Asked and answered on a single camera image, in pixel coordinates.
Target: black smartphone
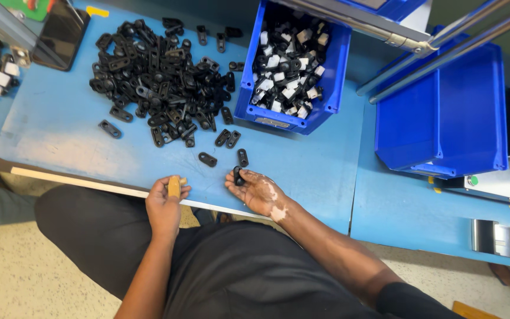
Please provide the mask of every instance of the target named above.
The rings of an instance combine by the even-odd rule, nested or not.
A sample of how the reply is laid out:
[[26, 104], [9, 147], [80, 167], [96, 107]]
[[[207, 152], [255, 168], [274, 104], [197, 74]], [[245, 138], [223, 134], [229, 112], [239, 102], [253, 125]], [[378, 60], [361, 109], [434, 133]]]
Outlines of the black smartphone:
[[31, 54], [32, 61], [49, 68], [69, 71], [88, 23], [88, 12], [75, 9], [65, 0], [57, 0], [46, 17]]

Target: person's knee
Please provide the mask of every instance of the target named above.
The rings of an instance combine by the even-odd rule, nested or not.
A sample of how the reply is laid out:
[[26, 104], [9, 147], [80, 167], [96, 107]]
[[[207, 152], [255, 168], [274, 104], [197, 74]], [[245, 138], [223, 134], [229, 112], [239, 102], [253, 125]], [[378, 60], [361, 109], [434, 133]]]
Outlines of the person's knee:
[[37, 199], [35, 202], [35, 219], [41, 232], [53, 227], [60, 227], [60, 217], [65, 206], [72, 204], [79, 198], [82, 187], [61, 185], [55, 187]]

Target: person's left hand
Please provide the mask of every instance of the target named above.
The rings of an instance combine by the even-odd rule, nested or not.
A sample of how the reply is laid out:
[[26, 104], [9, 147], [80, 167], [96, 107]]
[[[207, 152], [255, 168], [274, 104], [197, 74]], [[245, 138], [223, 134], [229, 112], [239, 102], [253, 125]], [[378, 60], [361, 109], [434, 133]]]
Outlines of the person's left hand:
[[176, 238], [180, 224], [180, 201], [188, 197], [188, 192], [192, 189], [191, 186], [182, 186], [180, 198], [168, 197], [165, 185], [168, 184], [169, 178], [170, 176], [158, 179], [145, 200], [153, 238], [159, 236]]

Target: blue plastic bin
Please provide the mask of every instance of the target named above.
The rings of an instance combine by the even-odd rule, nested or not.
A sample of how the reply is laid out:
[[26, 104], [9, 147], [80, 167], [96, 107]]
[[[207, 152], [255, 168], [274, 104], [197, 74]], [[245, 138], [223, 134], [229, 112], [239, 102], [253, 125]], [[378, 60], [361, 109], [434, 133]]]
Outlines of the blue plastic bin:
[[378, 102], [375, 152], [392, 170], [443, 179], [506, 170], [501, 48], [485, 44]]
[[380, 15], [389, 20], [400, 22], [427, 0], [387, 0], [384, 4], [380, 0], [338, 0], [344, 4], [358, 7], [367, 12]]
[[306, 119], [297, 118], [287, 114], [273, 112], [264, 108], [250, 105], [253, 94], [253, 71], [251, 66], [259, 46], [261, 24], [266, 14], [273, 14], [273, 9], [280, 4], [262, 0], [257, 11], [257, 18], [249, 43], [249, 51], [245, 60], [245, 69], [241, 77], [241, 89], [237, 98], [234, 116], [238, 119], [263, 123], [302, 135], [312, 133], [330, 115], [338, 113], [342, 98], [342, 89], [346, 77], [347, 54], [350, 49], [351, 28], [341, 25], [330, 25], [330, 46], [326, 52], [326, 62], [322, 66], [326, 69], [322, 79], [318, 82], [324, 88], [323, 101], [312, 100], [313, 110]]

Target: terrazzo floor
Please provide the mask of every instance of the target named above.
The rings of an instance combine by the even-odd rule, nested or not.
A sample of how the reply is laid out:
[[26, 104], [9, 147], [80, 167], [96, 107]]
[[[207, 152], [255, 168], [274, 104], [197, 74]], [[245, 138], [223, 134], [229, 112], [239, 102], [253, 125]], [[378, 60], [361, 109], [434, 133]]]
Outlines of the terrazzo floor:
[[[3, 174], [21, 194], [40, 195], [57, 183]], [[183, 206], [181, 227], [197, 226]], [[451, 308], [464, 302], [510, 319], [510, 287], [502, 286], [486, 263], [363, 243], [401, 278]], [[35, 222], [0, 225], [0, 318], [112, 318], [121, 301], [96, 285]]]

